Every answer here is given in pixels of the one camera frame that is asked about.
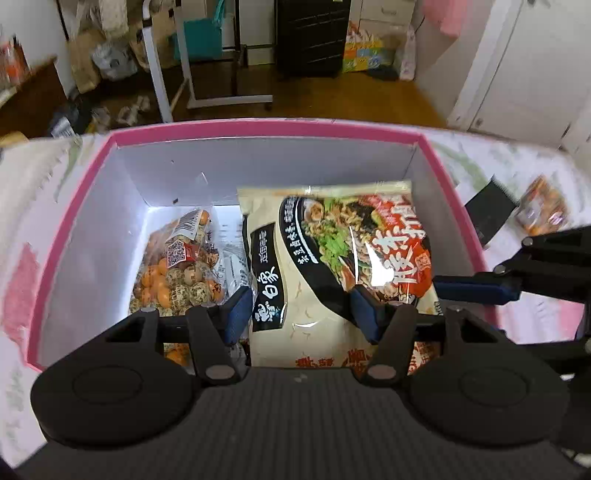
wooden floor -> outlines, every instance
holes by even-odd
[[[193,65],[191,72],[198,98],[230,95],[229,63]],[[445,127],[413,82],[378,80],[363,72],[344,73],[335,78],[281,80],[271,65],[241,69],[238,78],[240,95],[272,93],[272,109],[251,104],[187,110],[189,94],[185,91],[174,110],[174,119],[317,117]],[[182,79],[180,68],[165,70],[164,79],[171,98]],[[151,101],[151,111],[142,114],[140,124],[160,122],[148,73],[141,72],[120,82],[103,82],[85,97],[95,105],[107,107],[113,118],[111,128],[117,128],[124,127],[114,121],[119,110],[131,106],[138,95],[147,95]]]

black label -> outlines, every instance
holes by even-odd
[[[275,253],[275,222],[251,233],[252,271],[258,295],[252,314],[252,331],[275,330],[283,326],[285,300],[279,263]]]
[[[287,197],[279,208],[281,236],[295,266],[322,305],[337,315],[352,318],[347,293],[330,269],[320,260],[322,256],[313,238],[302,230],[305,197]]]

snack package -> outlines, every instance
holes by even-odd
[[[258,289],[253,366],[363,371],[375,347],[349,321],[346,292],[356,284],[380,301],[441,313],[410,194],[409,181],[238,191]],[[435,354],[416,345],[410,370]]]
[[[544,235],[566,226],[568,215],[562,194],[539,176],[521,198],[515,218],[528,235]]]
[[[152,306],[169,317],[184,315],[191,306],[222,303],[223,258],[213,242],[213,214],[213,209],[192,210],[150,235],[130,313]],[[186,345],[164,345],[165,356],[183,366],[189,364],[188,351]]]

pink towel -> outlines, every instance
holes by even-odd
[[[441,33],[457,38],[470,0],[425,0],[423,14]]]

floral tablecloth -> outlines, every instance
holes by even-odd
[[[494,175],[516,199],[544,174],[566,197],[570,226],[591,223],[591,182],[570,157],[541,147],[477,135],[410,128],[433,145],[460,198],[467,202]],[[86,172],[106,137],[37,140],[0,157],[0,455],[18,465],[45,442],[31,410],[38,372],[25,366],[31,285]],[[486,247],[488,267],[512,256],[525,236],[508,221]],[[582,306],[531,294],[499,308],[501,326],[516,342],[572,338]]]

